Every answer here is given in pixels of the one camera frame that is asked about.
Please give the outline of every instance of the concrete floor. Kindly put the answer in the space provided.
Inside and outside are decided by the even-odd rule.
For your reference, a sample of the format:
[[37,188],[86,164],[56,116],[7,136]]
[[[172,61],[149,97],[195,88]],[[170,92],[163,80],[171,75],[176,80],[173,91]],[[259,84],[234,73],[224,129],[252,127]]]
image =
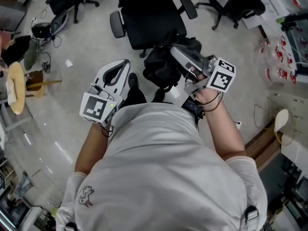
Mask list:
[[[142,77],[143,59],[139,51],[134,51],[127,37],[115,39],[109,25],[109,14],[118,10],[118,0],[97,0],[100,7],[92,4],[80,7],[79,23],[73,24],[73,11],[65,29],[58,34],[62,43],[54,48],[52,42],[46,45],[51,55],[51,73],[45,74],[45,80],[62,79],[61,84],[47,87],[46,95],[41,99],[28,98],[26,103],[33,119],[11,133],[10,143],[5,153],[17,174],[26,170],[32,177],[34,188],[26,197],[33,205],[41,205],[47,209],[53,206],[52,199],[59,204],[66,188],[66,181],[74,170],[75,160],[83,141],[86,138],[90,123],[79,116],[79,108],[83,93],[88,91],[97,71],[105,64],[129,59],[131,72],[137,73],[140,88],[148,101],[152,100],[157,87]],[[180,0],[173,0],[180,7]],[[192,0],[193,3],[208,0]],[[31,2],[27,14],[20,26],[20,31],[28,34],[32,18],[46,7],[45,0]],[[46,17],[37,23],[50,22],[54,15],[47,8]],[[188,37],[197,37],[202,43],[202,54],[222,57],[237,66],[237,77],[230,90],[224,95],[224,103],[234,121],[242,121],[240,129],[245,142],[254,137],[259,130],[253,119],[254,104],[266,107],[268,92],[258,76],[257,67],[253,63],[255,46],[261,39],[257,28],[246,29],[242,22],[236,30],[228,18],[222,18],[216,31],[212,31],[216,14],[200,7],[198,17],[189,20],[186,14],[182,18],[187,28]],[[40,70],[39,57],[31,69]],[[73,65],[68,67],[69,60]],[[29,114],[25,109],[20,119]],[[264,114],[257,115],[257,123],[261,126]],[[205,145],[213,148],[207,123],[199,124],[200,136]],[[27,134],[31,145],[24,137]]]

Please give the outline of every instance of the cartoon logo on shirt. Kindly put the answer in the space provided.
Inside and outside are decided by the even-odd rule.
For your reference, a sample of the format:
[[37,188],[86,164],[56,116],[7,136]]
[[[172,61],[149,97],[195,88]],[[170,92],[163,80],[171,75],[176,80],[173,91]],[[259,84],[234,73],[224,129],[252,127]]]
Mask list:
[[84,189],[82,189],[82,194],[79,198],[79,203],[81,205],[84,205],[85,207],[92,206],[93,204],[90,202],[90,195],[94,193],[94,190],[91,186],[86,186]]

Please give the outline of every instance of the shirt sleeve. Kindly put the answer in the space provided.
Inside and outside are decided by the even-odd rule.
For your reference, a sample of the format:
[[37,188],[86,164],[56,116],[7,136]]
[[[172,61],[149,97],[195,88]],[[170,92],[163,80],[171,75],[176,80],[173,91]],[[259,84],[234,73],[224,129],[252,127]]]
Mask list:
[[247,193],[247,207],[254,205],[259,211],[259,225],[260,230],[267,218],[267,195],[257,171],[255,161],[247,156],[235,156],[226,160],[226,163],[242,178],[246,193]]
[[67,181],[67,186],[64,194],[64,198],[61,206],[57,211],[56,216],[56,230],[64,231],[67,223],[73,221],[74,217],[74,205],[77,192],[80,188],[80,185],[86,178],[86,174],[81,172],[73,173]]

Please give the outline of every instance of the black shoe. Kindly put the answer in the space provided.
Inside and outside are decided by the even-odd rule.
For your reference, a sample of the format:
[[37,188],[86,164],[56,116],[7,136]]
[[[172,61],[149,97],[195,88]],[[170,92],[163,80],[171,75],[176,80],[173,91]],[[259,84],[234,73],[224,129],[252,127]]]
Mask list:
[[130,89],[137,86],[139,87],[138,77],[135,73],[130,73],[128,76],[128,86]]
[[155,93],[152,103],[162,103],[165,99],[165,92],[162,89],[158,89]]

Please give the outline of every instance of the black backpack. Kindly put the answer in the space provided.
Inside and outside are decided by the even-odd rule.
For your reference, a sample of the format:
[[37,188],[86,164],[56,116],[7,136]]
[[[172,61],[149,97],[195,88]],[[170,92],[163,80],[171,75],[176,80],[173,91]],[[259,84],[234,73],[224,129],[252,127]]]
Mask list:
[[179,38],[172,36],[165,44],[155,47],[144,61],[143,76],[165,92],[178,85],[182,74],[187,74],[183,67],[173,58],[170,49],[173,44],[182,44],[193,50],[201,52],[202,44],[196,38]]

